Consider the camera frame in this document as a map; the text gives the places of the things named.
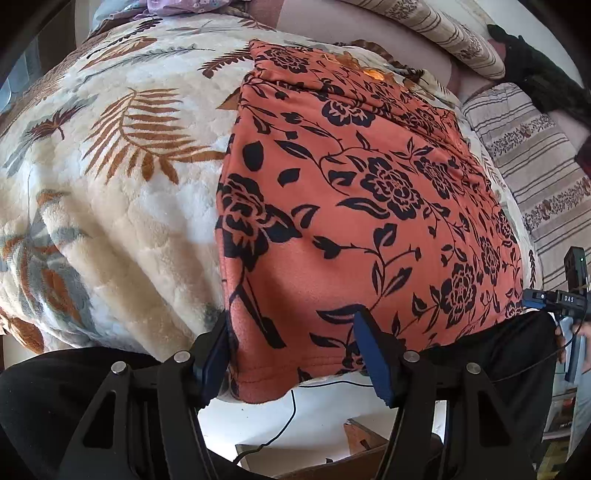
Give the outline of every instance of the dark green cloth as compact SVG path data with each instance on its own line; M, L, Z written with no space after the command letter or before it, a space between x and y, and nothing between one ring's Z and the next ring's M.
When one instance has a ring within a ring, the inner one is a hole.
M506 75L503 82L515 83L540 112L556 109L591 128L591 94L572 80L542 52L527 44L520 35L507 34L498 25L487 25L491 37L505 44Z

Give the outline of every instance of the purple fabric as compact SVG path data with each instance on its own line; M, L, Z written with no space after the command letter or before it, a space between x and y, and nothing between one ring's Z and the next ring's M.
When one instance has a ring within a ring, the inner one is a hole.
M185 12L201 14L225 7L231 0L147 0L148 11L156 15L177 15Z

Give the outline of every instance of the black fabric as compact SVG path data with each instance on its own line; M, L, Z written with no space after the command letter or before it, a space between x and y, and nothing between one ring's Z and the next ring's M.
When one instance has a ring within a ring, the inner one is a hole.
M534 312L421 354L436 364L459 368L477 362L495 380L530 366L555 349L554 322L547 314ZM157 363L147 355L89 348L47 353L0 375L0 425L34 478L56 478L78 421L117 360L134 369ZM550 408L554 363L553 357L498 384L499 395L530 450L540 442ZM262 478L235 470L215 455L213 460L225 478ZM0 462L0 477L11 478L2 475L3 468L4 461ZM14 478L29 480L26 476Z
M555 329L550 315L530 312L421 354L436 365L448 367L463 368L475 362L494 382L551 355L557 349ZM530 455L541 442L550 410L555 365L556 357L552 356L536 368L495 385Z
M505 44L503 82L515 83L541 112L566 110L591 128L591 94L571 79L542 52L520 35L509 35L498 25L487 25L491 37Z
M45 353L0 375L0 426L35 478L56 478L78 422L118 360L132 368L158 364L141 353L84 348Z
M579 152L574 160L591 179L591 137L588 137L581 148L579 148Z

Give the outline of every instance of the wall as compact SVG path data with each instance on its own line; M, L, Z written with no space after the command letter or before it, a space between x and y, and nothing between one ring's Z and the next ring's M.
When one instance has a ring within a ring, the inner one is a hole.
M92 17L99 8L102 0L76 0L76 45L80 46L86 40Z

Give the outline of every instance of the orange floral blanket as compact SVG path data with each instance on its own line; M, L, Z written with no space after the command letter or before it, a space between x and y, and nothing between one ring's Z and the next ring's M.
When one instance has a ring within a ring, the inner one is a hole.
M359 305L417 351L515 315L519 248L455 114L350 56L249 48L217 191L238 396L363 368Z

